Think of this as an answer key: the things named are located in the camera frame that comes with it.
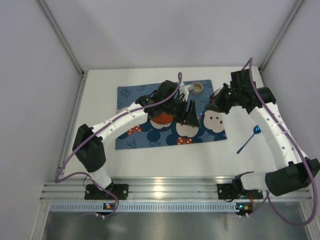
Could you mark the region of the red round plate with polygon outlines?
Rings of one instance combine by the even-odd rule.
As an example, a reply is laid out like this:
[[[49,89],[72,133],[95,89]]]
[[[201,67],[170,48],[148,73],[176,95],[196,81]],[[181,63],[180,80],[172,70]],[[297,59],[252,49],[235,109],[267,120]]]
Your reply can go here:
[[[173,116],[162,113],[160,116],[154,117],[152,121],[159,125],[170,125],[173,122]]]

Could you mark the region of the small beige cup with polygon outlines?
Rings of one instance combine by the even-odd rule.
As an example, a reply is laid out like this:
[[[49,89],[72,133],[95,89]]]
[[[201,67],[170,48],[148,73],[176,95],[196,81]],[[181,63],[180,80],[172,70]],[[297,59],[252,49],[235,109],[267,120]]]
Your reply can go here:
[[[191,86],[192,86],[191,93],[194,95],[201,94],[204,89],[203,85],[200,82],[193,82]]]

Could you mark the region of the blue cartoon mouse placemat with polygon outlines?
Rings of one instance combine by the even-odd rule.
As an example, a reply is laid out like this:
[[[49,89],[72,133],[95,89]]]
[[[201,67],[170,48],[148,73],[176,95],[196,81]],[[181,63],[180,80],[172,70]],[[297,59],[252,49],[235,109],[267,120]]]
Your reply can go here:
[[[210,79],[185,81],[185,85],[200,83],[199,94],[190,94],[189,100],[195,101],[196,114],[200,128],[183,126],[173,121],[173,117],[163,113],[155,120],[137,125],[115,140],[116,150],[168,147],[223,141],[227,139],[222,115],[211,110],[203,111],[214,92]]]

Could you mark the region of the blue metal spoon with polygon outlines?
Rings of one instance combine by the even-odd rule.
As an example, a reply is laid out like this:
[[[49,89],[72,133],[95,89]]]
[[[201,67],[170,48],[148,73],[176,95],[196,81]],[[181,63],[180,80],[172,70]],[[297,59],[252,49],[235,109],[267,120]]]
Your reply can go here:
[[[260,134],[262,131],[261,131],[261,128],[256,125],[254,128],[253,128],[253,133],[252,135],[249,137],[249,139],[238,149],[238,151],[236,152],[236,154],[240,154],[240,152],[246,147],[246,145],[249,143],[249,141],[255,136],[255,135],[258,135]]]

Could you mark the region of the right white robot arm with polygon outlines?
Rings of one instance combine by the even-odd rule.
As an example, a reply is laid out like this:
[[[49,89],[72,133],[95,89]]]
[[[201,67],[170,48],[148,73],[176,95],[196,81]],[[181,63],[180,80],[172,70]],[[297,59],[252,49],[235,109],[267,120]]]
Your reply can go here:
[[[245,172],[234,177],[232,183],[240,192],[250,190],[269,191],[274,196],[291,193],[311,184],[303,162],[307,163],[313,176],[320,170],[320,163],[309,159],[295,146],[293,138],[283,121],[276,98],[268,87],[256,88],[251,82],[248,69],[232,72],[229,84],[214,92],[207,111],[228,114],[232,107],[240,106],[260,127],[275,164],[271,171]]]

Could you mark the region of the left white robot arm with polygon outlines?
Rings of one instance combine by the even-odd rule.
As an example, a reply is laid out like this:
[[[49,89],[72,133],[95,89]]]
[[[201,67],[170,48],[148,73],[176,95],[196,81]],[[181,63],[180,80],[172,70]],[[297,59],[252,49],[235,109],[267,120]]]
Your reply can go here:
[[[165,80],[150,95],[140,96],[114,117],[93,126],[81,125],[72,150],[94,183],[102,189],[113,184],[106,167],[105,146],[132,128],[161,114],[172,116],[178,124],[199,128],[201,124],[196,115],[195,101],[188,100],[191,89],[191,85],[181,86]]]

